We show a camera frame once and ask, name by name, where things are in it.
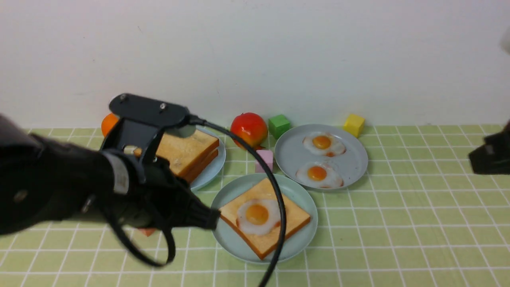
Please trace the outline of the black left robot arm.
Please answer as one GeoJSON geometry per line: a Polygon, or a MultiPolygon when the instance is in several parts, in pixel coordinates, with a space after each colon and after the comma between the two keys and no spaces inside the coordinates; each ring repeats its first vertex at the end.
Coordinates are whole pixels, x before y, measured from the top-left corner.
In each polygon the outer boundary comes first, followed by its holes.
{"type": "Polygon", "coordinates": [[[2,235],[61,220],[215,230],[219,217],[162,159],[27,134],[1,115],[2,235]]]}

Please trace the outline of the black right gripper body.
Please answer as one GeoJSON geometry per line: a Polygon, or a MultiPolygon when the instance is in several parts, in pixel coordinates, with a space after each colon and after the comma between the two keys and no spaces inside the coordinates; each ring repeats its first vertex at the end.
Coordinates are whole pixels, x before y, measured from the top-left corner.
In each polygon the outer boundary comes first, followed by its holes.
{"type": "Polygon", "coordinates": [[[472,171],[477,175],[510,174],[510,123],[483,138],[483,144],[468,154],[472,171]]]}

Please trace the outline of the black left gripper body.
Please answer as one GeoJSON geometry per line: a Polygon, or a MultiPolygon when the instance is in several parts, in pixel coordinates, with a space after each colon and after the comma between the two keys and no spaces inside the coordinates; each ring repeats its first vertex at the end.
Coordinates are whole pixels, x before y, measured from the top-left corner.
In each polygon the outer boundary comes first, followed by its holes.
{"type": "Polygon", "coordinates": [[[186,180],[173,174],[169,161],[154,156],[148,163],[134,154],[116,151],[129,175],[129,190],[125,199],[147,219],[126,220],[135,228],[155,228],[161,231],[180,227],[203,230],[217,228],[221,212],[204,204],[193,194],[186,180]]]}

